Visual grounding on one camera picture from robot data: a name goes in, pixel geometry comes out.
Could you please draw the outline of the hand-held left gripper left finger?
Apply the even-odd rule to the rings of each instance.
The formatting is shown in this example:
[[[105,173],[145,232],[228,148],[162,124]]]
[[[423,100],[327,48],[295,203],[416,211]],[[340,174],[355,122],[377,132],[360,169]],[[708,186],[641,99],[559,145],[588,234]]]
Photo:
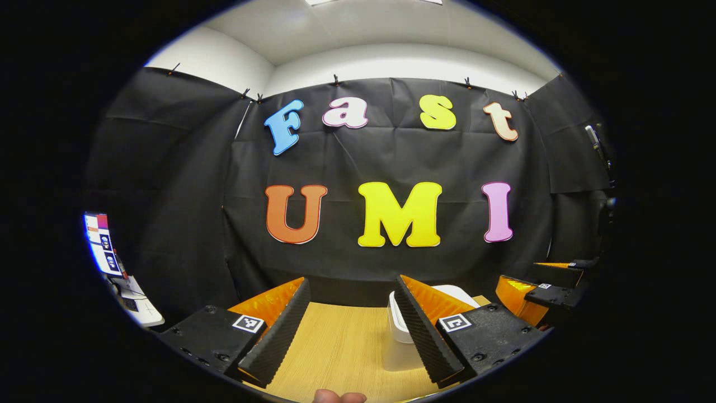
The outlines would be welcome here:
[[[213,372],[265,388],[272,382],[311,301],[297,278],[223,309],[208,304],[159,335]]]

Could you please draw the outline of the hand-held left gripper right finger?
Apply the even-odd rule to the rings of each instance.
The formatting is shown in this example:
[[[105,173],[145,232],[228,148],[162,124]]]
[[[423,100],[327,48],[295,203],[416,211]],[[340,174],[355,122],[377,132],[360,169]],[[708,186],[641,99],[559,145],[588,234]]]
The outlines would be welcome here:
[[[418,355],[438,388],[485,377],[547,336],[502,304],[475,308],[406,275],[396,277],[394,295]]]

